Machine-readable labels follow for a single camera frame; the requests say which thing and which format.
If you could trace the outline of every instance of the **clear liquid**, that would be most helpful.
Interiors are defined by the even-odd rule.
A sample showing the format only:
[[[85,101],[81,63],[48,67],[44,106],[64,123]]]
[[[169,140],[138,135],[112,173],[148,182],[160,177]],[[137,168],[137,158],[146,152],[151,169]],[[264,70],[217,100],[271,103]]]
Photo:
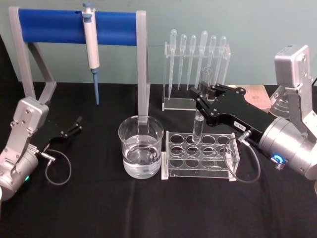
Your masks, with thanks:
[[[160,168],[160,143],[148,147],[157,140],[149,135],[135,135],[126,140],[123,165],[127,173],[136,179],[148,179]]]
[[[195,143],[200,142],[203,134],[204,116],[200,112],[196,112],[193,130],[193,141]]]

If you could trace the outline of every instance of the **test tube rack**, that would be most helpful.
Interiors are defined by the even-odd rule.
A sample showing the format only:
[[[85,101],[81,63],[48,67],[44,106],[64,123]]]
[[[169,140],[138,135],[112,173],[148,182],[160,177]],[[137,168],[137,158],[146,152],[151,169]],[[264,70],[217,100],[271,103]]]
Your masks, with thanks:
[[[208,64],[208,60],[211,60],[211,68],[212,72],[212,81],[211,84],[224,84],[231,52],[230,47],[226,44],[224,47],[219,46],[219,41],[217,40],[217,44],[212,52],[211,47],[209,46],[209,41],[207,42],[207,46],[205,47],[202,65],[201,67],[206,67]],[[181,85],[180,89],[178,89],[178,70],[179,70],[179,59],[181,57],[181,49],[179,41],[176,44],[176,50],[174,55],[174,69],[173,69],[173,85],[171,90],[170,97],[168,96],[168,84],[169,84],[169,73],[170,73],[170,57],[171,50],[170,45],[165,42],[164,47],[164,73],[163,73],[163,94],[162,94],[162,111],[164,110],[188,110],[194,111],[195,101],[189,97],[190,87],[193,86],[195,82],[196,73],[198,70],[198,60],[200,57],[199,44],[195,46],[194,55],[193,55],[193,63],[190,74],[190,85],[187,89],[187,72],[189,70],[188,63],[190,58],[190,46],[188,45],[189,41],[187,40],[187,45],[183,54],[183,67],[182,67],[182,75],[181,75]]]
[[[220,178],[236,181],[223,159],[224,144],[235,134],[203,134],[200,143],[192,141],[191,133],[166,131],[166,152],[162,154],[161,177]],[[226,159],[236,173],[240,156],[235,140],[227,147]]]

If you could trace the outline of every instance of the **micropipette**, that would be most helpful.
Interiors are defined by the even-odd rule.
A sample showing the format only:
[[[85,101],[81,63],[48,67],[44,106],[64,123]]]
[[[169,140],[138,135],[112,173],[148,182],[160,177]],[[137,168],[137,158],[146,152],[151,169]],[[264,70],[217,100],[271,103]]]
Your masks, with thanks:
[[[170,41],[169,41],[170,66],[169,66],[169,82],[168,82],[168,99],[170,98],[170,93],[172,92],[174,58],[175,58],[175,50],[176,50],[176,37],[177,37],[177,31],[175,29],[171,30]]]
[[[224,52],[226,42],[227,42],[227,38],[225,36],[222,36],[219,43],[219,58],[218,58],[217,66],[216,66],[216,71],[214,74],[214,84],[217,84],[218,74],[219,74],[221,60],[222,60],[222,54]]]
[[[190,80],[190,74],[192,72],[195,47],[196,47],[196,36],[192,35],[190,37],[190,45],[189,45],[190,55],[189,55],[188,71],[187,71],[187,90],[188,90],[188,85],[189,85],[189,80]]]
[[[86,2],[83,4],[84,11],[82,11],[84,32],[87,47],[88,64],[91,72],[93,73],[96,104],[99,105],[99,92],[98,92],[98,68],[99,68],[99,53],[96,29],[96,9],[92,8],[92,4]]]
[[[197,66],[197,73],[196,73],[196,80],[195,80],[196,89],[198,88],[200,70],[202,68],[202,62],[203,62],[204,51],[207,44],[207,38],[208,38],[208,32],[203,31],[200,37],[200,44],[199,44],[199,59],[198,59],[198,66]]]
[[[180,85],[180,80],[182,78],[182,70],[183,70],[183,60],[184,60],[184,53],[186,49],[186,40],[187,36],[186,35],[181,35],[180,37],[180,58],[179,58],[179,68],[178,68],[178,90],[179,90],[179,85]]]
[[[211,36],[210,38],[210,43],[209,43],[209,58],[207,62],[207,67],[211,68],[211,61],[213,58],[213,52],[214,49],[216,48],[216,43],[217,43],[217,36]]]

